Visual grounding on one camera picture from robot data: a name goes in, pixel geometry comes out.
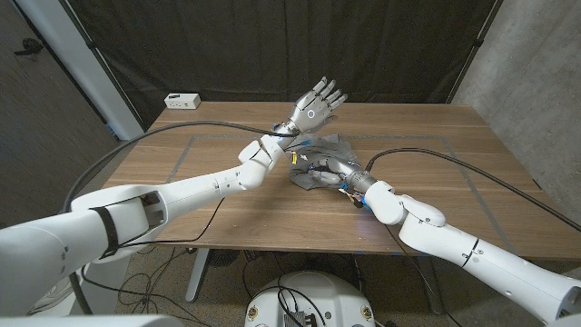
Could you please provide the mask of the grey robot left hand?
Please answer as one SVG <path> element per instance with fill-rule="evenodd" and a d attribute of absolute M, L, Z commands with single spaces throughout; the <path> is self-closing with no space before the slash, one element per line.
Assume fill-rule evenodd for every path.
<path fill-rule="evenodd" d="M 335 80 L 323 76 L 294 104 L 288 119 L 274 127 L 277 134 L 305 134 L 318 131 L 335 119 L 332 112 L 347 100 L 348 96 L 336 88 Z"/>

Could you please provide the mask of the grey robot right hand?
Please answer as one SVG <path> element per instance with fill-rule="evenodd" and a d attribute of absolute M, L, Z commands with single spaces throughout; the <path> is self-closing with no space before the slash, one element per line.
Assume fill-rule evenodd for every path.
<path fill-rule="evenodd" d="M 378 180 L 358 163 L 323 155 L 308 166 L 308 175 L 325 184 L 346 186 L 347 190 L 365 193 Z"/>

